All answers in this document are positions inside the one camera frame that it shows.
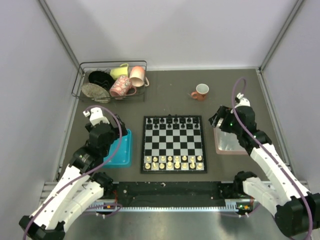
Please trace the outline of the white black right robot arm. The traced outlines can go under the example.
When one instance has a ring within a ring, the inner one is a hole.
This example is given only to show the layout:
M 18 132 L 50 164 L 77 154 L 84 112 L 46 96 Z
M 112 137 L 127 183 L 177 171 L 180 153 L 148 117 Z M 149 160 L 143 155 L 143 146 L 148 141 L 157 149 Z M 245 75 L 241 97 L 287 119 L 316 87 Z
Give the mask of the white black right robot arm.
M 249 195 L 256 199 L 288 238 L 319 229 L 319 193 L 311 193 L 292 174 L 269 136 L 257 128 L 255 116 L 250 106 L 232 109 L 222 105 L 209 119 L 212 127 L 236 135 L 240 146 L 261 167 L 272 185 L 268 187 L 252 172 L 241 171 L 234 177 L 234 194 L 239 198 Z

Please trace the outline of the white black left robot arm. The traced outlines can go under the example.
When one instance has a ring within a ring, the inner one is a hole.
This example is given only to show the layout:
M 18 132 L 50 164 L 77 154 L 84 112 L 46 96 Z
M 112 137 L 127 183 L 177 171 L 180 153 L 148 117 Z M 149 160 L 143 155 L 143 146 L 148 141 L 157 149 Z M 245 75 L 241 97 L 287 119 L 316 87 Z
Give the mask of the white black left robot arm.
M 76 150 L 59 182 L 41 206 L 31 215 L 24 215 L 19 226 L 23 239 L 62 240 L 72 223 L 99 198 L 109 198 L 114 191 L 113 180 L 99 172 L 104 158 L 111 160 L 111 145 L 127 135 L 125 124 L 117 114 L 113 126 L 101 109 L 85 111 L 89 118 L 85 128 L 89 137 Z

